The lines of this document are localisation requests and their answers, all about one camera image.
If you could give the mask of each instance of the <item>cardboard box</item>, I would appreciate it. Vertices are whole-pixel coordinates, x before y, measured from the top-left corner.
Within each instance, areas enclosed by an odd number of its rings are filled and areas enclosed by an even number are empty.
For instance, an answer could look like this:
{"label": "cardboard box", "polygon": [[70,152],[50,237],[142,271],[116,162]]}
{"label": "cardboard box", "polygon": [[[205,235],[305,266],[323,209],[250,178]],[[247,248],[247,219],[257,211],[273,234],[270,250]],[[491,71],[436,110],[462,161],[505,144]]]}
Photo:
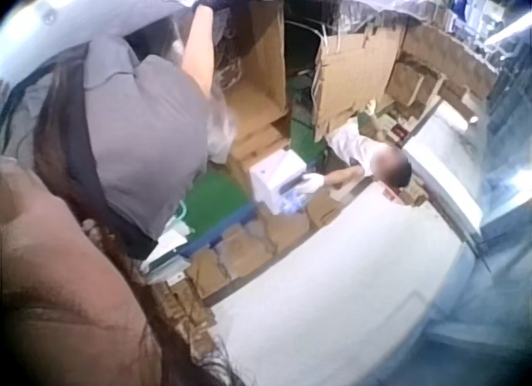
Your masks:
{"label": "cardboard box", "polygon": [[288,146],[289,120],[289,115],[286,115],[236,141],[231,147],[226,163],[229,174],[250,196],[253,195],[253,188],[249,179],[249,169],[263,158]]}
{"label": "cardboard box", "polygon": [[[317,57],[313,113],[316,124],[337,120],[339,116],[346,121],[371,99],[382,99],[403,32],[404,28],[397,25],[376,28],[374,34],[327,38],[327,46],[321,46]],[[327,128],[320,126],[317,134],[323,132]]]}
{"label": "cardboard box", "polygon": [[497,71],[462,42],[433,27],[411,22],[402,45],[435,72],[442,72],[457,86],[469,87],[486,98],[498,77]]}
{"label": "cardboard box", "polygon": [[458,85],[455,84],[451,80],[444,80],[443,84],[441,85],[442,88],[445,88],[449,91],[451,91],[454,95],[459,97],[460,99],[466,94],[467,87],[464,85]]}
{"label": "cardboard box", "polygon": [[401,190],[397,188],[391,188],[386,184],[380,182],[380,185],[383,188],[382,194],[393,203],[399,205],[411,205],[413,207],[418,207],[425,203],[429,195],[425,191],[425,183],[418,176],[413,175],[410,183],[406,188]]}
{"label": "cardboard box", "polygon": [[204,306],[192,280],[181,280],[171,285],[170,289],[194,327],[205,327],[214,320],[212,311]]}
{"label": "cardboard box", "polygon": [[423,83],[417,92],[416,100],[426,105],[429,100],[438,93],[441,82],[438,82],[436,75],[426,72],[423,77]]}
{"label": "cardboard box", "polygon": [[275,253],[294,247],[310,231],[306,213],[273,215],[265,205],[260,205],[259,215],[269,239],[275,245]]}
{"label": "cardboard box", "polygon": [[183,308],[178,303],[177,298],[172,293],[166,282],[152,285],[151,292],[155,302],[157,303],[157,306],[167,319],[181,319],[185,317]]}
{"label": "cardboard box", "polygon": [[301,181],[307,163],[291,149],[279,149],[249,169],[254,199],[264,202],[275,215],[283,206],[283,193]]}
{"label": "cardboard box", "polygon": [[455,95],[451,89],[442,87],[440,89],[439,95],[456,111],[458,111],[467,121],[469,121],[475,115],[475,113],[462,101],[462,98]]}
{"label": "cardboard box", "polygon": [[335,201],[326,191],[320,191],[308,202],[308,218],[317,228],[329,225],[340,215],[342,205]]}
{"label": "cardboard box", "polygon": [[249,275],[272,258],[266,244],[241,225],[234,225],[223,237],[215,249],[232,278]]}
{"label": "cardboard box", "polygon": [[417,97],[425,76],[405,63],[396,62],[386,94],[405,106],[410,106]]}
{"label": "cardboard box", "polygon": [[237,118],[240,141],[287,112],[283,2],[241,0],[231,14],[242,77],[224,94]]}
{"label": "cardboard box", "polygon": [[190,267],[185,271],[192,279],[199,296],[204,299],[226,286],[230,279],[212,249],[202,249],[192,256]]}
{"label": "cardboard box", "polygon": [[207,331],[194,334],[190,341],[190,347],[192,354],[197,359],[202,359],[205,355],[211,354],[216,350],[216,344]]}

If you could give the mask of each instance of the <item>ceiling light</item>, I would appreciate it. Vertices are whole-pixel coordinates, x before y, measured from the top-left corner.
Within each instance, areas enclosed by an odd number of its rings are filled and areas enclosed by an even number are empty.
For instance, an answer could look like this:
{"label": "ceiling light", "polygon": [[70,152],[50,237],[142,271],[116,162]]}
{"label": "ceiling light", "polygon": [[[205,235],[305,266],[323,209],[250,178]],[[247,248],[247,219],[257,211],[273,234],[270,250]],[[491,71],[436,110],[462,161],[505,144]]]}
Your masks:
{"label": "ceiling light", "polygon": [[522,191],[532,191],[532,171],[520,170],[514,178],[512,178],[511,182],[515,187]]}
{"label": "ceiling light", "polygon": [[516,22],[511,23],[507,28],[505,28],[501,32],[497,32],[495,35],[492,35],[491,37],[486,39],[484,44],[493,45],[494,43],[500,42],[503,39],[516,34],[517,32],[523,31],[524,29],[530,27],[531,25],[532,25],[532,12],[528,12]]}

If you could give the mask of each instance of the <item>open cardboard box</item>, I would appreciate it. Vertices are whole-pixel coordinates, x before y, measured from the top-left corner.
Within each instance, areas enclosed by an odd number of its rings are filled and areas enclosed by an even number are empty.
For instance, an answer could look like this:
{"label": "open cardboard box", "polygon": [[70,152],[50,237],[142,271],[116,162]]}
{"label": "open cardboard box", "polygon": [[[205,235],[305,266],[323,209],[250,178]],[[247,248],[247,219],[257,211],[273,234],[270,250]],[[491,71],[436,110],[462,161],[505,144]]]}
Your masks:
{"label": "open cardboard box", "polygon": [[239,0],[231,14],[242,77],[224,94],[237,118],[238,142],[287,112],[283,3]]}
{"label": "open cardboard box", "polygon": [[371,99],[380,104],[403,35],[404,26],[398,22],[392,27],[369,27],[364,33],[324,38],[316,57],[313,91],[317,141]]}

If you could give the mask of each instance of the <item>small box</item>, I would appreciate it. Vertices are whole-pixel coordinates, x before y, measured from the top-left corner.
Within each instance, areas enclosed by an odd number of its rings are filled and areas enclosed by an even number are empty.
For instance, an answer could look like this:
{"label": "small box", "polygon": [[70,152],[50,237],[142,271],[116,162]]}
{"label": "small box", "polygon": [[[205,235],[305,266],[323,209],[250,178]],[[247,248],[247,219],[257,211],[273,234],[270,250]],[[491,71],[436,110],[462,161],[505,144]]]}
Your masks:
{"label": "small box", "polygon": [[414,67],[397,62],[388,82],[386,94],[405,106],[410,106],[417,97],[425,76]]}
{"label": "small box", "polygon": [[273,215],[267,207],[259,207],[259,215],[268,237],[275,245],[276,253],[294,247],[310,231],[310,221],[306,213]]}
{"label": "small box", "polygon": [[212,249],[194,253],[190,267],[185,272],[194,282],[202,299],[222,289],[230,281],[226,269]]}
{"label": "small box", "polygon": [[317,228],[329,225],[340,215],[341,210],[341,204],[330,197],[326,191],[318,192],[307,205],[308,218]]}
{"label": "small box", "polygon": [[281,195],[297,184],[306,170],[307,164],[295,151],[275,151],[249,169],[254,199],[264,202],[273,214],[279,214]]}
{"label": "small box", "polygon": [[251,236],[241,225],[225,232],[215,249],[233,279],[251,274],[272,258],[266,244]]}
{"label": "small box", "polygon": [[213,313],[204,306],[203,300],[198,295],[198,291],[190,279],[181,280],[171,285],[170,289],[177,297],[177,301],[185,315],[190,318],[194,326],[203,326],[203,324],[212,321]]}

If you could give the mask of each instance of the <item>woman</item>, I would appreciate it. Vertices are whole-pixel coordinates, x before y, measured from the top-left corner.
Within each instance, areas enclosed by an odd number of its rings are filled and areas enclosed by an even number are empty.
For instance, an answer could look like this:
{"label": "woman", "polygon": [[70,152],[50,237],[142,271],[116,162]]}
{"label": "woman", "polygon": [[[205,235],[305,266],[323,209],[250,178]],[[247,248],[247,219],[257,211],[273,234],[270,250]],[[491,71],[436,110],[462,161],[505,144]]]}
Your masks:
{"label": "woman", "polygon": [[[7,104],[17,109],[3,154],[34,169],[80,222],[98,220],[131,258],[155,248],[206,167],[213,16],[231,2],[199,0],[180,65],[154,55],[139,62],[126,40],[101,36],[42,66],[22,103]],[[54,185],[57,162],[66,189]]]}
{"label": "woman", "polygon": [[107,257],[35,174],[0,159],[2,346],[17,379],[50,385],[241,385],[195,363],[123,255]]}

